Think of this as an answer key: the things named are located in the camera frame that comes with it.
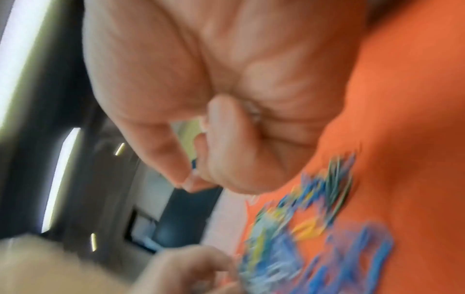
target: orange surface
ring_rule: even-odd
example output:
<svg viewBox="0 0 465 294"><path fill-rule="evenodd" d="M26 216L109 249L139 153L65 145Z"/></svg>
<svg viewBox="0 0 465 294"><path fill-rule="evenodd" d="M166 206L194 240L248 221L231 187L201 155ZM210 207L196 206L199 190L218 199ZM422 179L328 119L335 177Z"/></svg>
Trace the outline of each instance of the orange surface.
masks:
<svg viewBox="0 0 465 294"><path fill-rule="evenodd" d="M416 1L367 37L346 108L305 170L358 149L336 224L372 220L392 232L378 293L465 293L465 1ZM249 221L299 179L263 195ZM322 241L300 244L307 259Z"/></svg>

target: pile of rubber bands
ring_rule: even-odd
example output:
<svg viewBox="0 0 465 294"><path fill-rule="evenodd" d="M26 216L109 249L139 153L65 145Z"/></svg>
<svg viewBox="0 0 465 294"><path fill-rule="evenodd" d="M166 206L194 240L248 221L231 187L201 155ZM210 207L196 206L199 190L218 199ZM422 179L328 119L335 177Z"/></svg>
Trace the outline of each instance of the pile of rubber bands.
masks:
<svg viewBox="0 0 465 294"><path fill-rule="evenodd" d="M355 155L329 162L315 176L302 175L300 187L278 203L267 203L256 215L245 244L239 273L249 294L373 293L393 240L381 226L365 224L358 230L332 232L325 250L304 269L296 242L332 228L352 186L350 170ZM317 206L317 216L294 228L289 222L297 210ZM369 256L362 270L360 257Z"/></svg>

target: skin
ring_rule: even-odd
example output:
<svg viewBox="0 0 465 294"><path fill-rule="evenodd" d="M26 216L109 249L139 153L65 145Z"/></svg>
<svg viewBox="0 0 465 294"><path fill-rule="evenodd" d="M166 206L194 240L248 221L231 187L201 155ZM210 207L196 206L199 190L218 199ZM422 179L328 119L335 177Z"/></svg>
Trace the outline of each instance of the skin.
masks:
<svg viewBox="0 0 465 294"><path fill-rule="evenodd" d="M242 294L232 259L208 246L189 246L159 253L132 287L130 294L187 294L202 281L213 282L218 272L232 282L207 294Z"/></svg>
<svg viewBox="0 0 465 294"><path fill-rule="evenodd" d="M363 0L88 0L97 100L149 166L196 191L279 188L343 108ZM201 117L192 170L169 123Z"/></svg>

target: blurry hand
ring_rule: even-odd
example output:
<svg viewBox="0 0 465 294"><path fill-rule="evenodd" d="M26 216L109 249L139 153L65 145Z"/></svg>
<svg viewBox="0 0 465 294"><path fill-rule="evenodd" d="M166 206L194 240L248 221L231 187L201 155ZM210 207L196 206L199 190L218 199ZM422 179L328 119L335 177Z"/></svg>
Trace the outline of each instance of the blurry hand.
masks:
<svg viewBox="0 0 465 294"><path fill-rule="evenodd" d="M188 191L256 194L294 177L341 111L364 2L87 0L85 61L147 164ZM169 122L195 117L193 171Z"/></svg>
<svg viewBox="0 0 465 294"><path fill-rule="evenodd" d="M213 284L217 272L237 278L232 260L213 247L191 246L157 254L131 289L131 294L191 294L200 282ZM241 294L238 281L208 292Z"/></svg>

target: light fixture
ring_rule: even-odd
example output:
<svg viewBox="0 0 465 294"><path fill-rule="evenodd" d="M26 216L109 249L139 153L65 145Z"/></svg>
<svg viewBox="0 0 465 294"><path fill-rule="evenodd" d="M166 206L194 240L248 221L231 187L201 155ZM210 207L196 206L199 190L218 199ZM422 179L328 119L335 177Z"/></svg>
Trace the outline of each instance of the light fixture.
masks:
<svg viewBox="0 0 465 294"><path fill-rule="evenodd" d="M0 42L0 130L52 0L15 0Z"/></svg>
<svg viewBox="0 0 465 294"><path fill-rule="evenodd" d="M62 144L60 155L58 155L58 162L55 168L55 173L53 174L52 186L48 194L44 220L42 221L42 233L50 230L53 219L53 211L57 203L58 192L60 191L63 176L66 172L66 167L68 166L69 157L71 156L71 152L73 151L73 147L76 143L76 139L80 130L81 129L78 127L73 128Z"/></svg>
<svg viewBox="0 0 465 294"><path fill-rule="evenodd" d="M116 149L115 155L119 156L121 153L123 153L125 146L126 146L125 143L121 143L120 146L118 146L118 149Z"/></svg>
<svg viewBox="0 0 465 294"><path fill-rule="evenodd" d="M94 233L91 234L91 249L92 252L97 250L97 236Z"/></svg>

